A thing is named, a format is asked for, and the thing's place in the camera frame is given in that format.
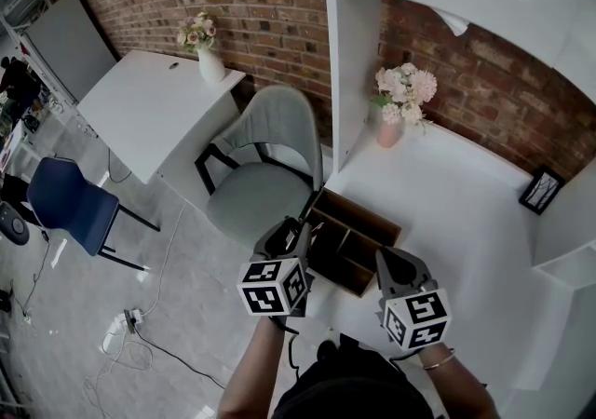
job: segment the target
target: wooden box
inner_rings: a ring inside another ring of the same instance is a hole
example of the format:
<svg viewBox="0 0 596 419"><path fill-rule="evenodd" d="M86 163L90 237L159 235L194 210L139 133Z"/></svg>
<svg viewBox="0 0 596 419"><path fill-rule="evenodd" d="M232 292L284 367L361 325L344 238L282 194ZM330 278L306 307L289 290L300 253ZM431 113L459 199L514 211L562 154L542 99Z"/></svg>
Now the wooden box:
<svg viewBox="0 0 596 419"><path fill-rule="evenodd" d="M317 231L308 266L361 297L376 273L375 253L393 247L401 229L332 191L321 189L306 214Z"/></svg>

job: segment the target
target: gray panel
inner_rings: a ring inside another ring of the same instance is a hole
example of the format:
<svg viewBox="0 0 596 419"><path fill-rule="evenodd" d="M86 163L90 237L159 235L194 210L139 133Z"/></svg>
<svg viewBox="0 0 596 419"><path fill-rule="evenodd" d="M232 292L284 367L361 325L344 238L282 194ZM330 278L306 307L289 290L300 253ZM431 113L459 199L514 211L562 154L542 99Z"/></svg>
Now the gray panel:
<svg viewBox="0 0 596 419"><path fill-rule="evenodd" d="M26 33L77 101L115 65L79 0L59 0Z"/></svg>

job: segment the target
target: artificial flower arrangement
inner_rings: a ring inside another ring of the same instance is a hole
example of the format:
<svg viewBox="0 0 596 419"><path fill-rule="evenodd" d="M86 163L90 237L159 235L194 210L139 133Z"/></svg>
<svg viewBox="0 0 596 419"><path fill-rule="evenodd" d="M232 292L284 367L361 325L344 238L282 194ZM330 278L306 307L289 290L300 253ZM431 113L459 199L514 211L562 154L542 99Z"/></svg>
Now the artificial flower arrangement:
<svg viewBox="0 0 596 419"><path fill-rule="evenodd" d="M437 92L435 75L404 63L391 70L381 68L375 78L379 94L372 101L382 107L386 123L396 125L401 118L414 125L429 122L420 107Z"/></svg>
<svg viewBox="0 0 596 419"><path fill-rule="evenodd" d="M178 43L190 52L210 49L215 43L215 26L207 12L201 12L190 20L181 22L178 28Z"/></svg>

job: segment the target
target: vase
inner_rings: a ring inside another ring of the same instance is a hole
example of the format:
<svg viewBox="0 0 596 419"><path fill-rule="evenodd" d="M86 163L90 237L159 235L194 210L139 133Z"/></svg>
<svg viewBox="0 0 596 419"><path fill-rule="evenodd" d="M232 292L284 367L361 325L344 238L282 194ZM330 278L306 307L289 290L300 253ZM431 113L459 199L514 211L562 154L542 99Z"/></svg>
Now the vase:
<svg viewBox="0 0 596 419"><path fill-rule="evenodd" d="M403 119L400 118L400 121L394 124L389 124L384 120L381 122L376 141L379 143L379 146L390 148L400 139L402 132Z"/></svg>
<svg viewBox="0 0 596 419"><path fill-rule="evenodd" d="M210 85L215 85L225 77L224 64L220 58L208 48L198 51L198 70L205 81Z"/></svg>

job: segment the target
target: green leaf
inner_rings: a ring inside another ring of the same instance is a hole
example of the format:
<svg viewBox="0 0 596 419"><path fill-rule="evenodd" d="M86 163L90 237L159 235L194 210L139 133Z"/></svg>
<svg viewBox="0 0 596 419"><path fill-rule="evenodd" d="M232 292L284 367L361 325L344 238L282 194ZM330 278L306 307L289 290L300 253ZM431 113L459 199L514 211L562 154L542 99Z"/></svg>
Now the green leaf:
<svg viewBox="0 0 596 419"><path fill-rule="evenodd" d="M391 101L387 98L387 96L384 95L376 95L373 96L371 101L380 106L381 108L383 108L383 106L385 106L386 104L389 104Z"/></svg>

